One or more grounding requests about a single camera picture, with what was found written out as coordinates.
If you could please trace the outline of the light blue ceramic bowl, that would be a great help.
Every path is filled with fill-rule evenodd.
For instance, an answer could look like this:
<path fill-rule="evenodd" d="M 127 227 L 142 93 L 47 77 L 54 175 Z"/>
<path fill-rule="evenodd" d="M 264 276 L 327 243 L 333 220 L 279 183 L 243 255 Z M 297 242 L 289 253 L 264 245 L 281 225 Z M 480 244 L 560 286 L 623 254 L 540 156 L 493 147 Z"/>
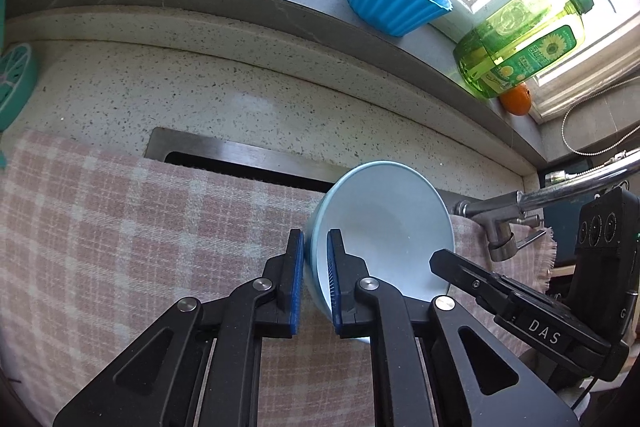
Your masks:
<path fill-rule="evenodd" d="M 322 197 L 305 229 L 305 284 L 311 299 L 332 317 L 326 236 L 337 229 L 347 254 L 369 274 L 406 297 L 430 301 L 449 284 L 431 271 L 435 251 L 454 251 L 449 211 L 435 187 L 416 170 L 390 160 L 360 165 Z"/>

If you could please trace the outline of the chrome kitchen faucet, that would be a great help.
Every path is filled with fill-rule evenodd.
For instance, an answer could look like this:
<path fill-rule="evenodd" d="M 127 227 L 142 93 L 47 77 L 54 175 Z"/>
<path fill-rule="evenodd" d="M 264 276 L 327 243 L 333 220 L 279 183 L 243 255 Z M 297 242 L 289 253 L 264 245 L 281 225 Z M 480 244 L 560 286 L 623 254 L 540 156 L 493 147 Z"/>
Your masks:
<path fill-rule="evenodd" d="M 608 187 L 626 180 L 639 171 L 639 150 L 618 153 L 605 164 L 572 174 L 564 181 L 540 188 L 535 192 L 515 191 L 486 200 L 460 200 L 454 205 L 454 214 L 471 219 L 485 231 L 489 257 L 493 262 L 503 262 L 544 235 L 536 232 L 518 243 L 510 228 L 511 223 L 525 219 L 529 210 L 546 208 L 564 199 L 570 199 L 599 188 Z"/>

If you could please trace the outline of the pink plaid cloth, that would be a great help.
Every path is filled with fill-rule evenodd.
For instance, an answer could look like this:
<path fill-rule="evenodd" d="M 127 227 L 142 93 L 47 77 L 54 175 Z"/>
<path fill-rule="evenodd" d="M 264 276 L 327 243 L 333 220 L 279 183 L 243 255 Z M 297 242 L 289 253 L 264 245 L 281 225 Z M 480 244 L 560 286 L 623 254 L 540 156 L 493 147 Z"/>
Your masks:
<path fill-rule="evenodd" d="M 1 366 L 43 426 L 181 297 L 228 296 L 283 254 L 322 195 L 120 155 L 34 130 L 1 173 Z M 545 291 L 552 232 L 491 267 L 451 218 L 456 251 Z M 266 340 L 258 426 L 372 426 L 370 350 L 303 290 L 300 332 Z"/>

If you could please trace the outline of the orange fruit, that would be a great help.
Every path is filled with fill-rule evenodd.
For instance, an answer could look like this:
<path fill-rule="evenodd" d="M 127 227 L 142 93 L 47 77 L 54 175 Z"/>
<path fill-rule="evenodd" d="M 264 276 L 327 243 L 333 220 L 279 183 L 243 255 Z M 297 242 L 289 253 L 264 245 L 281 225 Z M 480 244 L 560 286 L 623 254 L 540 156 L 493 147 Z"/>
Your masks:
<path fill-rule="evenodd" d="M 525 116 L 532 108 L 532 96 L 525 82 L 498 96 L 502 107 L 511 115 Z"/>

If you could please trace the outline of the green dish soap bottle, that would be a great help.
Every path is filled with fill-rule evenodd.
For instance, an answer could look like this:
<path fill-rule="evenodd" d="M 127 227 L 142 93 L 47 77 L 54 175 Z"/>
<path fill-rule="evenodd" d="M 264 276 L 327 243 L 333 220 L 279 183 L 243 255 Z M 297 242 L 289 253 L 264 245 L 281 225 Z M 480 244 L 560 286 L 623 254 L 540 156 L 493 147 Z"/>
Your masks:
<path fill-rule="evenodd" d="M 465 83 L 481 98 L 498 98 L 579 48 L 582 17 L 594 0 L 511 0 L 454 48 Z"/>

